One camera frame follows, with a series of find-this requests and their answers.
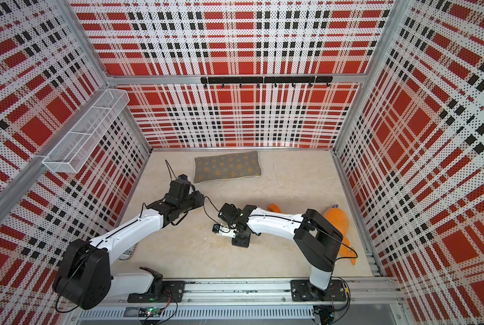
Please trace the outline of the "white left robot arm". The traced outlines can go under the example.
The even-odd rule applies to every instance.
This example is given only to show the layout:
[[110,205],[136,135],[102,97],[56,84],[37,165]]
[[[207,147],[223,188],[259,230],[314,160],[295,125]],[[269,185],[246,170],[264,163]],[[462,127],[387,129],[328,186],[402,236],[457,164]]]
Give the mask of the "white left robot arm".
[[187,214],[204,205],[205,196],[186,175],[170,182],[165,196],[143,204],[140,213],[124,225],[93,239],[77,239],[67,247],[52,284],[58,298],[90,310],[110,297],[163,295],[163,275],[141,267],[134,273],[114,273],[112,265],[144,238],[177,226]]

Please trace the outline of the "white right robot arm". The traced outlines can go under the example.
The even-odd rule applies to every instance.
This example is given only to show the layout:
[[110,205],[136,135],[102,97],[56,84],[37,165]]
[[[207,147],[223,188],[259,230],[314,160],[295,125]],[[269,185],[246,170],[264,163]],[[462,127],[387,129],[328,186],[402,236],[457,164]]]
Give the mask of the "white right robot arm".
[[328,289],[344,237],[326,218],[313,209],[303,214],[283,214],[254,205],[238,209],[224,204],[218,217],[226,224],[215,225],[213,233],[231,238],[233,246],[247,248],[252,235],[270,234],[296,243],[311,264],[312,287]]

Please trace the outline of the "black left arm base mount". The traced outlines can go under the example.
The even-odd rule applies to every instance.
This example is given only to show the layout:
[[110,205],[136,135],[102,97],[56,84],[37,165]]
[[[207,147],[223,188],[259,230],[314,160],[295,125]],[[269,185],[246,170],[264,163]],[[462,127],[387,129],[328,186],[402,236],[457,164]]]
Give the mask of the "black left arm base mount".
[[177,303],[182,301],[185,292],[185,281],[164,280],[163,275],[151,268],[140,267],[145,273],[153,276],[152,283],[145,293],[132,293],[128,296],[128,303],[160,302],[163,297],[173,298]]

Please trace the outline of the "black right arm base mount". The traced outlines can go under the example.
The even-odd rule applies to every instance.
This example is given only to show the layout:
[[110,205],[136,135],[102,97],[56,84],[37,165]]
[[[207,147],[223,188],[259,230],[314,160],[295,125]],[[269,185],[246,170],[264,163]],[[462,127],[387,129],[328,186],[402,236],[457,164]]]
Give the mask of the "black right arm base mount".
[[331,280],[325,290],[312,285],[308,280],[291,280],[292,300],[295,302],[345,302],[346,287],[341,280]]

